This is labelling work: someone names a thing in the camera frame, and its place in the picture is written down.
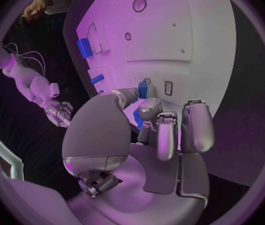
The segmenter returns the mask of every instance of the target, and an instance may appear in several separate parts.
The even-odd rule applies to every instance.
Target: cable
[[[10,44],[15,45],[15,47],[16,47],[16,52],[13,51],[11,48],[8,47],[8,45],[10,45]],[[19,57],[21,57],[21,58],[36,60],[36,61],[40,64],[40,66],[41,66],[41,68],[42,68],[43,77],[45,77],[45,61],[44,61],[44,59],[43,59],[43,57],[42,57],[42,55],[41,55],[40,53],[38,53],[37,51],[29,51],[29,52],[26,52],[26,53],[23,53],[23,54],[18,54],[18,47],[17,47],[17,45],[16,45],[15,43],[13,43],[13,42],[11,42],[11,43],[9,43],[9,44],[7,44],[7,45],[2,45],[2,46],[3,46],[4,48],[9,49],[12,53],[16,54],[17,56],[19,56]],[[34,57],[30,57],[30,56],[23,56],[23,55],[26,55],[26,54],[29,54],[29,53],[37,53],[37,54],[39,54],[40,57],[42,58],[42,61],[43,61],[44,67],[43,67],[43,65],[41,64],[41,62],[40,62],[38,59],[36,59],[36,58],[34,58]]]

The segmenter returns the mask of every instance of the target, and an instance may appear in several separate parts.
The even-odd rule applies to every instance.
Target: dark background
[[[62,28],[65,16],[62,13],[44,16],[29,29],[9,33],[4,43],[16,43],[20,53],[40,52],[46,63],[47,79],[59,84],[58,98],[70,101],[77,111],[89,96],[64,42]],[[25,59],[23,64],[41,73],[40,65],[36,62]],[[77,180],[66,172],[62,162],[61,148],[65,132],[65,128],[55,127],[39,106],[28,102],[15,88],[14,80],[4,76],[0,70],[0,139],[22,159],[26,181],[55,189],[65,199],[69,199],[81,190]],[[248,190],[246,186],[213,175],[209,177],[210,199],[198,223],[201,225],[210,224],[223,215]],[[5,214],[5,219],[9,217],[2,207],[0,214]],[[255,221],[265,222],[265,204],[250,224],[255,224]]]

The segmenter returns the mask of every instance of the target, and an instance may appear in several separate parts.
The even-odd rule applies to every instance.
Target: person
[[[71,0],[33,0],[15,22],[17,27],[26,28],[44,13],[48,15],[66,13]]]

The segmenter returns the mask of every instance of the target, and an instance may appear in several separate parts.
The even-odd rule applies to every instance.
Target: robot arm
[[[45,110],[48,119],[58,127],[70,125],[73,107],[67,101],[58,102],[60,94],[57,83],[49,81],[35,70],[22,65],[20,58],[0,47],[0,69],[4,75],[15,80],[19,92],[30,102]]]

